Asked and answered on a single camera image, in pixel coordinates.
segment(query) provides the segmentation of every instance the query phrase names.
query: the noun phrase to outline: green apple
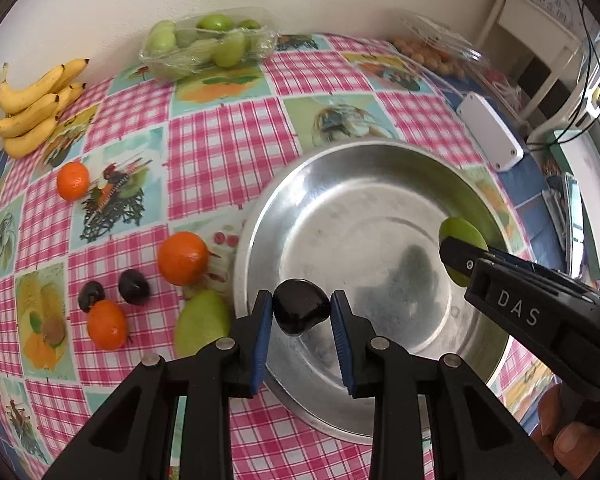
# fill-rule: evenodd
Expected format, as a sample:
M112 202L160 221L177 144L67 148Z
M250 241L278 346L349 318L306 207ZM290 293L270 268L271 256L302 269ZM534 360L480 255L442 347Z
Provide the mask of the green apple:
M145 49L149 56L163 56L173 52L178 48L176 44L176 35L168 28L157 28L151 34L146 42Z
M244 56L246 40L240 30L228 32L213 52L213 62L222 68L237 65Z
M249 28L249 29L257 29L262 28L262 26L256 20L242 20L238 23L238 28Z
M485 242L484 238L482 238L480 231L478 231L478 229L467 222L464 218L451 216L443 221L442 224L440 224L440 228L438 230L438 244L440 245L442 241L449 236L458 238L463 242L474 245L485 251L489 249L487 247L487 242ZM469 285L471 280L464 274L460 274L456 270L450 269L447 266L445 266L445 269L446 273L456 285Z
M187 357L229 335L231 316L220 295L203 290L184 304L173 329L176 355Z
M231 30L234 28L234 20L226 14L208 14L199 20L196 27L206 30Z

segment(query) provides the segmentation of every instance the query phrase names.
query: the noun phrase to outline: banana bunch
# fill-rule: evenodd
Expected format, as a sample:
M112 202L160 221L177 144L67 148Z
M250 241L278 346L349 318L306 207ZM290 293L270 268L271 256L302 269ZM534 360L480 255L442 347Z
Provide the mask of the banana bunch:
M85 69L88 59L74 59L58 65L24 90L7 83L8 64L0 75L0 137L4 151L13 158L34 152L58 124L62 112L84 91L85 83L72 83Z

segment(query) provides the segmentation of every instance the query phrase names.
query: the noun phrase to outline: pink checkered tablecloth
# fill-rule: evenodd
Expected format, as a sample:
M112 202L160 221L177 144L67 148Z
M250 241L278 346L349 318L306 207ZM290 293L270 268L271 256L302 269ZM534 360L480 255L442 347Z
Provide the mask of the pink checkered tablecloth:
M201 236L212 253L205 283L229 300L250 204L276 171L324 142L317 115L330 107L356 110L372 134L416 144L465 171L488 200L499 201L494 207L519 239L516 253L530 258L522 224L464 124L433 82L386 49L381 41L289 37L283 52L260 65L175 85L132 67L88 88L45 146L7 164L0 185L0 421L28 474L42 476L143 353L174 358L173 327L187 291L158 273L160 243L179 230ZM56 193L59 168L70 160L83 161L95 179L97 192L84 204ZM98 202L111 171L128 180L112 192L111 206L88 218L89 201ZM130 267L152 289L142 308L118 292L120 272ZM118 351L99 351L88 337L77 296L89 280L127 314L130 339ZM50 308L38 297L54 302L66 321L66 339L52 357L36 343L34 320ZM533 362L514 343L494 391L504 398ZM367 477L369 447L313 430L266 387L230 407L240 480ZM16 430L21 416L32 438ZM424 453L428 480L428 442ZM175 477L177 456L172 466Z

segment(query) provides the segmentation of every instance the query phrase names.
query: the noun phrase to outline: stainless steel bowl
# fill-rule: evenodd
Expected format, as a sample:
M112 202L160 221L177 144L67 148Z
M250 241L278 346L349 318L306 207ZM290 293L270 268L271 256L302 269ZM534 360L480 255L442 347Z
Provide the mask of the stainless steel bowl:
M438 359L456 352L487 383L509 335L464 300L438 256L448 216L474 224L489 245L508 250L496 213L460 173L395 140L330 144L277 174L252 210L238 245L236 314L261 288L304 278L327 295L346 292L355 314L409 352ZM328 322L289 337L274 322L267 386L315 429L370 444L373 399L342 384ZM426 406L421 421L427 429Z

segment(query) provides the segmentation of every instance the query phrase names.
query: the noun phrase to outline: green pear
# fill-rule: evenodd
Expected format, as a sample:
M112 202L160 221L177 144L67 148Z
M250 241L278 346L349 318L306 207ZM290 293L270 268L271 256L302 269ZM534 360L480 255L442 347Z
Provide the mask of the green pear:
M173 329L178 357L194 355L202 347L229 335L231 316L220 295L203 290L185 303Z

